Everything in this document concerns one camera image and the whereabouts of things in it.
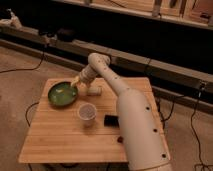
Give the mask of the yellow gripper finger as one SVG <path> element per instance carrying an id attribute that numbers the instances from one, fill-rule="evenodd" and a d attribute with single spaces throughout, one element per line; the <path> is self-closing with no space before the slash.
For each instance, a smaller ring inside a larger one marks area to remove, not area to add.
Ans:
<path id="1" fill-rule="evenodd" d="M 80 84 L 80 77 L 79 76 L 76 76 L 70 83 L 70 86 L 71 87 L 75 87 L 77 86 L 78 84 Z"/>

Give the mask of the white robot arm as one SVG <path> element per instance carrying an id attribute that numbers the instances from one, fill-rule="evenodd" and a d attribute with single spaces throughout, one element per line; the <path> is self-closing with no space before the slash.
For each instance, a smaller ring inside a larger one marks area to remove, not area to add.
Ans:
<path id="1" fill-rule="evenodd" d="M 71 85 L 90 85 L 100 75 L 117 95 L 116 112 L 129 171 L 173 171 L 147 97 L 116 74 L 109 64 L 109 56 L 91 53 L 88 65 Z"/>

